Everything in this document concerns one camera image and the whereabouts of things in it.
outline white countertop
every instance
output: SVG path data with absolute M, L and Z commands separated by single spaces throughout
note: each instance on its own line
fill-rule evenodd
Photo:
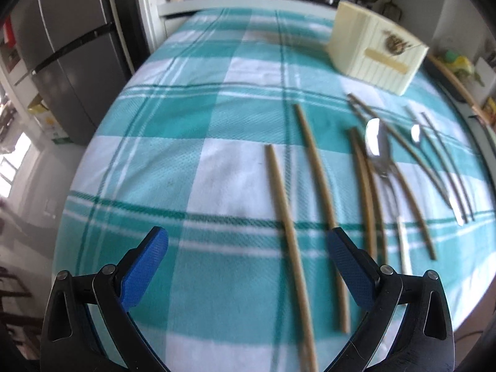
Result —
M 304 0 L 183 0 L 157 6 L 161 17 L 207 8 L 271 8 L 298 14 L 312 14 L 329 20 L 333 20 L 336 16 L 334 8 Z

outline teal and white plaid tablecloth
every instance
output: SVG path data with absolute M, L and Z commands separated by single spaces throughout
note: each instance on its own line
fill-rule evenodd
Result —
M 414 273 L 432 268 L 441 275 L 455 328 L 496 273 L 493 192 L 463 121 L 422 72 L 401 97 L 336 73 L 323 50 L 332 26 L 274 10 L 197 13 L 132 77 L 84 155 L 65 204 L 54 273 L 94 273 L 117 263 L 152 226 L 164 227 L 169 251 L 131 315 L 174 372 L 300 370 L 299 311 L 265 144 L 276 145 L 284 172 L 321 370 L 347 340 L 339 331 L 324 218 L 294 103 L 303 106 L 316 137 L 339 223 L 361 247 L 347 134 L 360 123 L 346 94 L 402 132 L 411 126 L 403 106 L 427 112 L 463 174 L 476 221 L 458 227 L 425 173 L 392 141 L 439 256 L 429 259 L 400 194 Z M 400 270 L 389 213 L 386 222 L 390 264 Z M 93 315 L 117 359 L 98 312 Z M 353 305 L 353 328 L 360 318 Z

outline yellow label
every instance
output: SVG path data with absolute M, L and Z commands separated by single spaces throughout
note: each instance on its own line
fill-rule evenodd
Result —
M 403 75 L 408 73 L 408 70 L 410 69 L 406 64 L 400 63 L 399 61 L 396 61 L 393 58 L 388 57 L 385 54 L 382 54 L 381 52 L 371 48 L 365 49 L 365 56 L 371 58 L 374 61 L 378 61 L 379 63 L 384 64 L 388 67 L 391 67 L 393 70 L 396 70 Z

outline red object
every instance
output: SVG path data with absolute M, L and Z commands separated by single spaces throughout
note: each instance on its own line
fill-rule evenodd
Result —
M 3 39 L 8 47 L 12 48 L 16 45 L 16 37 L 12 30 L 11 16 L 9 15 L 3 24 Z

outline refrigerator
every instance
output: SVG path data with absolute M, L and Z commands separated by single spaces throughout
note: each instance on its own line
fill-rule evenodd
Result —
M 88 144 L 149 55 L 137 0 L 20 0 L 11 21 L 46 105 L 73 142 Z

